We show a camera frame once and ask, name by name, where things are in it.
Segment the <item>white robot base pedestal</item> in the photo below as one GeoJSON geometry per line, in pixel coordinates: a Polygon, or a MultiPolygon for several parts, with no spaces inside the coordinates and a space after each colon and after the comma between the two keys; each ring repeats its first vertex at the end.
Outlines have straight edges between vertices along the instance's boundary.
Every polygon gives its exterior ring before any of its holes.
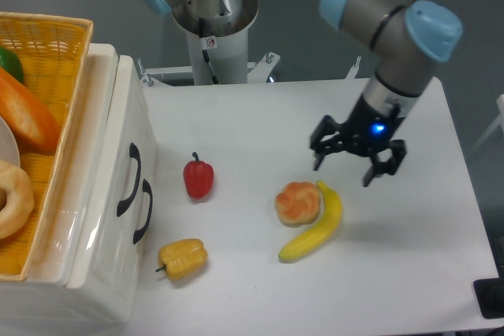
{"type": "Polygon", "coordinates": [[[191,64],[187,67],[144,68],[139,77],[153,86],[158,80],[171,85],[267,83],[280,55],[265,53],[249,60],[249,29],[258,15],[258,0],[186,0],[168,11],[164,0],[147,2],[170,15],[185,34],[191,64]]]}

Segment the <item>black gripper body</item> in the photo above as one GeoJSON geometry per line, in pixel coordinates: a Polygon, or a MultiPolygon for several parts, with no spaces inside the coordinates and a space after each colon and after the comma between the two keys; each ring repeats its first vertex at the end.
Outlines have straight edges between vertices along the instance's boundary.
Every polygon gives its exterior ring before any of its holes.
{"type": "Polygon", "coordinates": [[[360,157],[371,157],[387,149],[405,155],[406,143],[392,139],[404,120],[400,117],[401,110],[396,102],[382,114],[361,95],[339,129],[338,147],[360,157]]]}

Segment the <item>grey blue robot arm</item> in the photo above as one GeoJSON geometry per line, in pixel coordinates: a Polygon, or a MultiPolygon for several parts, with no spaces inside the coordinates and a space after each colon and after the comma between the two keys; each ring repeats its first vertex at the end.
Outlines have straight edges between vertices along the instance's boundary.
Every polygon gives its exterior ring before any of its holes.
{"type": "MultiPolygon", "coordinates": [[[[248,30],[258,0],[143,0],[170,14],[185,32],[197,85],[252,83],[266,78],[265,62],[248,62],[248,30]]],[[[426,0],[320,0],[319,13],[380,57],[347,120],[325,116],[309,139],[316,164],[346,151],[371,161],[362,182],[394,175],[406,144],[395,137],[436,67],[450,59],[463,27],[450,10],[426,0]]]]}

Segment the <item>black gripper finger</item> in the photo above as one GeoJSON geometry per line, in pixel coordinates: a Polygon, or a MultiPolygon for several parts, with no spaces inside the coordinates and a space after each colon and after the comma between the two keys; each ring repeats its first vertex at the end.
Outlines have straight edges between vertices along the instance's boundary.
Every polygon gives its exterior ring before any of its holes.
{"type": "Polygon", "coordinates": [[[323,116],[320,123],[315,127],[309,137],[309,147],[314,155],[314,171],[318,170],[327,155],[341,150],[338,147],[341,127],[342,125],[329,115],[323,116]]]}
{"type": "Polygon", "coordinates": [[[391,155],[386,161],[380,160],[379,152],[376,149],[367,149],[371,166],[362,179],[364,187],[368,187],[375,178],[382,175],[395,175],[398,171],[406,155],[406,142],[402,139],[391,140],[387,144],[387,149],[391,151],[391,155]]]}

